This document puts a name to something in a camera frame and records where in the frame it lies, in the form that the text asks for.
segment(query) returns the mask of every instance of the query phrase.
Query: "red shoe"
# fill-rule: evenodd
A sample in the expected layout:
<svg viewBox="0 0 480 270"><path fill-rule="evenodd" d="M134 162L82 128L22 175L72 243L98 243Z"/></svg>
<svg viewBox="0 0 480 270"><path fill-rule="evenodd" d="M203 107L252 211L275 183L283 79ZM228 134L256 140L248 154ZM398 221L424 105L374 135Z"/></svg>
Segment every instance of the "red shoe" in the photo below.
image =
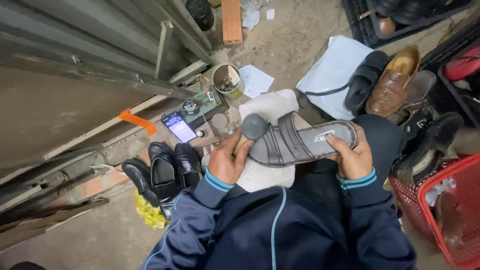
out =
<svg viewBox="0 0 480 270"><path fill-rule="evenodd" d="M448 62L444 67L444 76L450 81L459 81L480 69L480 46L475 47L459 58Z"/></svg>

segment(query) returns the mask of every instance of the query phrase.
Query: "hand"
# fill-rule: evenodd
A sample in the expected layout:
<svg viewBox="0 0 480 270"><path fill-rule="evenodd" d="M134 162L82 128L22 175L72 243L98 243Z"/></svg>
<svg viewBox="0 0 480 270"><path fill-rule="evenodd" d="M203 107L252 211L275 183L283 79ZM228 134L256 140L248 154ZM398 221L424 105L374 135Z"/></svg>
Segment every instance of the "hand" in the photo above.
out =
<svg viewBox="0 0 480 270"><path fill-rule="evenodd" d="M327 142L340 155L329 157L338 163L338 175L344 179L359 179L369 175L373 170L372 151L367 143L363 128L350 122L357 132L357 146L352 150L341 138L328 134Z"/></svg>
<svg viewBox="0 0 480 270"><path fill-rule="evenodd" d="M208 170L213 176L227 184L235 184L238 181L245 167L248 151L253 145L253 141L247 140L240 146L237 156L234 157L233 150L240 138L241 129L237 128L232 135L228 136L210 153Z"/></svg>

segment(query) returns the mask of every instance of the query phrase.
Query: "dirty floor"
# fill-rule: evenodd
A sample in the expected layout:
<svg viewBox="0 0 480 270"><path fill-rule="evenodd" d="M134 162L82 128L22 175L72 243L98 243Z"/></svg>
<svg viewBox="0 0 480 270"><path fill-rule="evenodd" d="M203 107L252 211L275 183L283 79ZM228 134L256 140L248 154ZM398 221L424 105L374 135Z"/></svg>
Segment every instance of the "dirty floor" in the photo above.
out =
<svg viewBox="0 0 480 270"><path fill-rule="evenodd" d="M275 9L273 20L266 19L269 9ZM275 78L270 91L294 89L326 50L330 36L351 37L340 0L274 0L260 12L260 23L253 31L244 28L243 44L223 45L220 9L214 10L216 23L207 35L213 45L215 63L254 65ZM463 12L451 20L457 22L465 16ZM443 21L380 50L392 54L406 45L417 44L424 56L435 48L449 23L449 20ZM232 105L237 107L247 100L249 98L243 96ZM312 124L322 121L314 108L300 110L300 113ZM154 231L143 224L135 211L133 192L132 188L128 189L105 206L0 252L0 270L24 260L36 262L48 270L138 268L164 230ZM407 235L419 253L418 268L448 269L437 249L405 223Z"/></svg>

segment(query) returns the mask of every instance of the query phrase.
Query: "smartphone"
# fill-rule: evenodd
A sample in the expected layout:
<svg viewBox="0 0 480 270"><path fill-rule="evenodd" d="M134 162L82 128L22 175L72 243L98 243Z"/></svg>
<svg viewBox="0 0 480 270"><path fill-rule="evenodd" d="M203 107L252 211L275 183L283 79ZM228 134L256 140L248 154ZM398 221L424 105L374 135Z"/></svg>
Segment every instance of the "smartphone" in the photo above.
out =
<svg viewBox="0 0 480 270"><path fill-rule="evenodd" d="M197 137L195 132L193 132L176 111L160 120L183 143L189 142Z"/></svg>

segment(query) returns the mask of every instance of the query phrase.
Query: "plastic bag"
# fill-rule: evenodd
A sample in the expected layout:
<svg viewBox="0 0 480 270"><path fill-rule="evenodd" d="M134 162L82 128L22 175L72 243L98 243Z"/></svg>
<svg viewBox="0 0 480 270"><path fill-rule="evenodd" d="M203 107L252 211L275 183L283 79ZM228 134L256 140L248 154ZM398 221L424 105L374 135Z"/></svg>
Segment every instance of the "plastic bag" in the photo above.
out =
<svg viewBox="0 0 480 270"><path fill-rule="evenodd" d="M134 190L134 200L135 206L137 208L137 213L144 219L144 223L148 226L156 229L163 229L167 220L165 217L160 214L160 207L153 207L149 204L137 190Z"/></svg>
<svg viewBox="0 0 480 270"><path fill-rule="evenodd" d="M455 179L453 179L452 177L448 177L447 179L443 180L441 183L438 183L437 185L432 187L427 192L427 195L425 195L425 200L427 201L428 205L433 207L433 206L435 206L435 202L437 200L437 197L443 191L450 191L451 189L454 189L455 187L456 187Z"/></svg>
<svg viewBox="0 0 480 270"><path fill-rule="evenodd" d="M250 31L260 22L260 8L273 0L240 0L242 26Z"/></svg>

